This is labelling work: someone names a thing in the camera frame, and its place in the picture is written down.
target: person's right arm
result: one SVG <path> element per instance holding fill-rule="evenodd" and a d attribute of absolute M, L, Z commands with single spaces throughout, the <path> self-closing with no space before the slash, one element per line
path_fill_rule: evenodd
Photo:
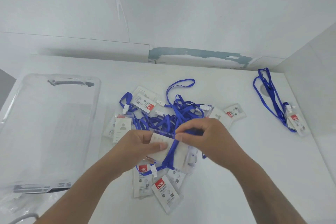
<path fill-rule="evenodd" d="M 191 128 L 202 129 L 203 136 L 183 133 Z M 262 167 L 241 149 L 217 119 L 190 120 L 176 130 L 175 138 L 198 148 L 233 173 L 258 224 L 306 223 Z"/>

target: red label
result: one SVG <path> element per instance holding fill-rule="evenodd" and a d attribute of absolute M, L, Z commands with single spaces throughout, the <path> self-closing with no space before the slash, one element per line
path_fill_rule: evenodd
<path fill-rule="evenodd" d="M 160 180 L 158 180 L 155 183 L 155 186 L 157 187 L 157 189 L 161 188 L 163 185 L 165 184 L 165 182 L 163 181 L 163 179 L 161 178 Z"/>
<path fill-rule="evenodd" d="M 147 165 L 140 165 L 139 166 L 139 172 L 147 172 L 148 171 L 148 169 L 147 169 Z"/>
<path fill-rule="evenodd" d="M 231 112 L 227 112 L 226 114 L 229 115 L 231 118 L 233 118 Z"/>
<path fill-rule="evenodd" d="M 295 114 L 292 115 L 291 117 L 292 117 L 293 120 L 297 120 L 298 119 L 298 117 Z"/>
<path fill-rule="evenodd" d="M 149 105 L 147 106 L 147 109 L 148 109 L 149 111 L 151 111 L 153 108 L 154 108 L 154 106 L 153 106 L 152 104 L 149 104 Z"/>

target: person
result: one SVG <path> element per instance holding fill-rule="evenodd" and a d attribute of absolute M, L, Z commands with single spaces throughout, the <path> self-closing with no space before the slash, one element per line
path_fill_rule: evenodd
<path fill-rule="evenodd" d="M 203 136 L 184 133 L 198 128 Z M 165 150 L 151 143 L 152 132 L 130 130 L 104 157 L 90 167 L 36 224 L 88 223 L 107 186 L 148 154 Z M 175 138 L 201 150 L 236 177 L 258 224 L 306 223 L 270 177 L 250 158 L 217 119 L 193 119 L 176 130 Z"/>

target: finger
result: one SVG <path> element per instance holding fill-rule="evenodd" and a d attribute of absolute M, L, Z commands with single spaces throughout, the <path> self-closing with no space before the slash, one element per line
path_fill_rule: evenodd
<path fill-rule="evenodd" d="M 205 129 L 208 128 L 208 118 L 196 118 L 196 119 L 192 119 L 187 121 L 186 123 L 181 124 L 177 129 L 176 129 L 176 133 L 180 133 L 183 132 L 187 129 L 191 129 L 191 128 L 199 128 L 202 129 L 203 131 Z"/>
<path fill-rule="evenodd" d="M 175 135 L 175 139 L 187 145 L 194 146 L 197 149 L 202 148 L 203 141 L 204 141 L 202 136 L 194 136 L 188 133 L 178 133 Z"/>
<path fill-rule="evenodd" d="M 136 134 L 140 137 L 142 143 L 148 144 L 152 138 L 152 131 L 148 130 L 135 130 Z"/>
<path fill-rule="evenodd" d="M 148 155 L 152 153 L 157 153 L 159 151 L 163 151 L 168 147 L 167 143 L 160 142 L 160 143 L 150 143 L 143 145 L 143 151 Z"/>

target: white tabletop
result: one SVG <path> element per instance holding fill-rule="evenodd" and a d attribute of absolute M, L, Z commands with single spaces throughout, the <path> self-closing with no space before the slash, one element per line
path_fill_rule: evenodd
<path fill-rule="evenodd" d="M 247 118 L 235 122 L 230 133 L 239 145 L 267 172 L 288 200 L 308 222 L 336 219 L 336 187 L 312 136 L 300 138 L 286 129 L 261 103 L 252 87 L 255 71 L 214 69 L 31 56 L 0 112 L 0 118 L 28 73 L 64 73 L 96 76 L 102 81 L 100 108 L 107 106 L 107 116 L 125 92 L 138 85 L 165 96 L 172 83 L 193 78 L 191 88 L 174 88 L 170 99 L 181 94 L 185 100 L 211 104 L 219 108 L 239 103 Z M 282 73 L 272 73 L 282 101 L 297 105 Z M 98 159 L 99 134 L 105 113 L 97 112 L 96 138 L 89 164 Z M 102 143 L 100 151 L 108 150 Z M 132 199 L 132 174 L 124 173 L 113 181 L 100 200 L 91 223 L 255 223 L 245 196 L 234 178 L 224 168 L 200 157 L 194 173 L 187 176 L 181 192 L 184 200 L 166 215 L 155 197 Z M 40 214 L 46 207 L 40 208 Z"/>

